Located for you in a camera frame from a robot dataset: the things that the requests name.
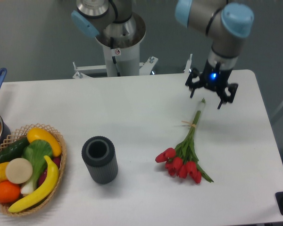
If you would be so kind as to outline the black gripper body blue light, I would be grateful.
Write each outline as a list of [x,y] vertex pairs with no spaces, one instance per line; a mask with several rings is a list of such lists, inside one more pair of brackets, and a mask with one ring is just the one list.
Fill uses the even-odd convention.
[[222,70],[220,67],[220,62],[212,66],[208,60],[206,61],[205,67],[200,74],[200,88],[204,87],[214,91],[220,97],[227,97],[228,95],[225,89],[228,89],[229,96],[233,97],[233,84],[228,83],[232,69]]

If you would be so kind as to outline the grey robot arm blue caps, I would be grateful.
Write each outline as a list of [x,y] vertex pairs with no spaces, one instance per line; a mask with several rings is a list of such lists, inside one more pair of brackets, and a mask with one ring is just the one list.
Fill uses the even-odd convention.
[[[254,14],[243,4],[231,0],[180,0],[176,20],[212,39],[212,46],[202,72],[186,69],[186,86],[191,92],[205,88],[232,103],[238,84],[229,76],[248,38]],[[102,46],[107,75],[146,75],[151,66],[140,65],[140,43],[145,37],[144,20],[132,10],[129,0],[79,0],[71,14],[75,26]]]

